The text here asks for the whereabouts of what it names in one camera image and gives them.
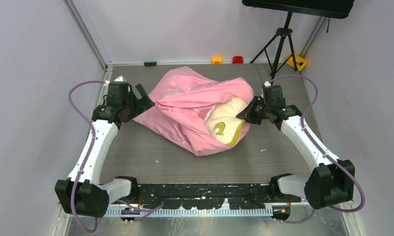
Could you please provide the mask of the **white pillow with yellow trim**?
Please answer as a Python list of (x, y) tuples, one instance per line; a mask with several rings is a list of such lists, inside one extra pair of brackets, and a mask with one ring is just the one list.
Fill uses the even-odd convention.
[(247, 105), (238, 97), (218, 103), (204, 122), (211, 137), (228, 147), (236, 146), (250, 128), (243, 119), (236, 117)]

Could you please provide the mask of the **pink floral pillowcase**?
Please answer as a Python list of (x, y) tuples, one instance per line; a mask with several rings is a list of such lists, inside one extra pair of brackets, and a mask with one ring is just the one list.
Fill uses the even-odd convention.
[(149, 94), (155, 106), (134, 119), (196, 156), (228, 147), (211, 137), (204, 122), (218, 103), (238, 97), (249, 104), (254, 92), (242, 78), (217, 82), (187, 66), (168, 71)]

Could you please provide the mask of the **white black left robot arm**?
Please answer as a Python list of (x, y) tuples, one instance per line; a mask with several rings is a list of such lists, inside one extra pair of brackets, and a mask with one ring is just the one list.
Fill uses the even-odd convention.
[(141, 84), (137, 98), (128, 82), (105, 82), (108, 88), (91, 118), (82, 116), (90, 133), (80, 158), (65, 180), (59, 179), (55, 192), (66, 213), (101, 218), (108, 206), (119, 199), (132, 204), (139, 199), (136, 178), (117, 176), (101, 185), (100, 174), (108, 150), (123, 123), (127, 123), (154, 106)]

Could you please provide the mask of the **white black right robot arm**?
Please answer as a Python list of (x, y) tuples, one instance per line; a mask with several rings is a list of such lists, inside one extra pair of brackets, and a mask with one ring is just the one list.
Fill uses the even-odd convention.
[(236, 117), (250, 124), (270, 121), (300, 152), (311, 170), (303, 179), (293, 174), (272, 177), (269, 195), (276, 202), (288, 195), (307, 200), (314, 209), (322, 209), (353, 199), (355, 167), (350, 160), (340, 160), (330, 152), (307, 125), (295, 105), (287, 105), (280, 86), (262, 88)]

